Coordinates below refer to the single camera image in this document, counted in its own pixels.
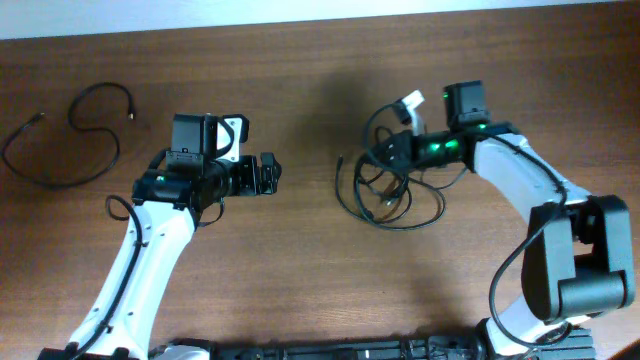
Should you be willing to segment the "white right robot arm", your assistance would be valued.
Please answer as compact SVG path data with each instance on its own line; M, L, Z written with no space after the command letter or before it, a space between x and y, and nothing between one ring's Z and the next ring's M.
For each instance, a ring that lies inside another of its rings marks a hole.
M571 183L510 124L476 121L432 134L403 131L377 140L359 162L400 180L393 197L407 194L412 172L461 162L492 184L526 221L525 239L489 286L494 297L506 269L521 258L521 296L504 311L491 303L490 317L463 347L457 339L441 340L437 347L445 354L469 359L587 356L576 344L582 323L634 301L625 202Z

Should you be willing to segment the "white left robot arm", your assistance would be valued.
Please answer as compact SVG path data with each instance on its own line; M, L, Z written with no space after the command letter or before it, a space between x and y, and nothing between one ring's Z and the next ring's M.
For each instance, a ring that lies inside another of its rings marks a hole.
M270 152L226 160L165 150L139 178L132 199L110 195L127 211L127 232L91 311L62 349L42 359L146 359L156 314L180 254L204 226L203 211L232 196L272 195L282 167Z

